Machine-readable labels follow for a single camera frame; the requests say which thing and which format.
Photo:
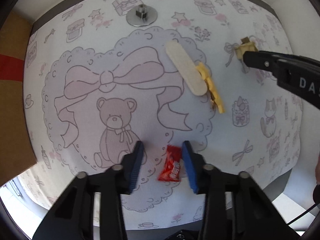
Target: screw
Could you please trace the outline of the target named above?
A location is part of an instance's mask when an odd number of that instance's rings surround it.
[[[115,164],[112,166],[112,169],[114,171],[120,171],[120,170],[122,170],[122,168],[123,168],[123,166],[121,164]]]
[[[243,179],[250,178],[250,174],[247,173],[246,171],[241,171],[241,172],[239,173],[239,176],[240,176],[241,178],[243,178]]]
[[[145,4],[138,5],[136,10],[136,16],[138,16],[141,19],[145,19],[147,18],[147,14],[147,6]]]
[[[81,171],[81,172],[79,172],[79,173],[77,174],[77,178],[78,178],[78,179],[83,179],[83,178],[85,178],[86,176],[87,176],[87,173],[84,172],[84,171]]]
[[[205,164],[203,165],[203,168],[206,170],[206,171],[212,171],[214,169],[214,166],[212,164]]]

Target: printed tablecloth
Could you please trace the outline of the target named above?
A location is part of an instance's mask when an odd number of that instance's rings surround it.
[[[141,3],[158,19],[136,28],[125,15]],[[157,180],[167,144],[190,140],[208,163],[246,170],[262,188],[287,172],[300,153],[302,102],[236,58],[246,36],[259,50],[292,52],[278,19],[247,0],[84,0],[58,14],[31,36],[25,62],[38,159],[19,176],[26,192],[49,208],[78,172],[103,172],[141,140],[137,187],[121,198],[125,225],[166,228],[200,220],[204,204],[184,170],[181,182]],[[226,113],[190,92],[165,53],[170,40],[210,68]]]

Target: teacup illustration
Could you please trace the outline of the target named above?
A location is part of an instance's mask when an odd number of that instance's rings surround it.
[[[31,94],[28,94],[26,99],[25,99],[25,109],[30,108],[31,106],[33,106],[33,100],[31,99]]]
[[[159,226],[154,226],[153,223],[150,223],[150,222],[146,222],[146,223],[142,223],[142,224],[139,224],[139,227],[140,229],[152,229],[152,228],[157,228]]]

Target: beige clip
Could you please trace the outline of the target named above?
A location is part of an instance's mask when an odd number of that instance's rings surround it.
[[[218,94],[217,88],[214,85],[214,82],[212,78],[210,77],[209,70],[206,68],[206,66],[200,62],[199,65],[196,67],[199,73],[201,74],[202,79],[205,81],[205,83],[208,86],[208,90],[210,92],[210,101],[212,104],[212,108],[215,106],[218,107],[219,113],[223,114],[225,112],[224,107],[223,107],[223,102],[221,97]]]
[[[242,44],[235,48],[237,58],[243,60],[243,54],[246,51],[258,51],[253,41],[250,41],[248,37],[241,39]]]

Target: red candy wrapper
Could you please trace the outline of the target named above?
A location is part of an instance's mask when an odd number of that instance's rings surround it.
[[[167,146],[167,158],[164,163],[163,171],[160,173],[158,180],[160,181],[180,181],[180,159],[181,148],[177,146]]]

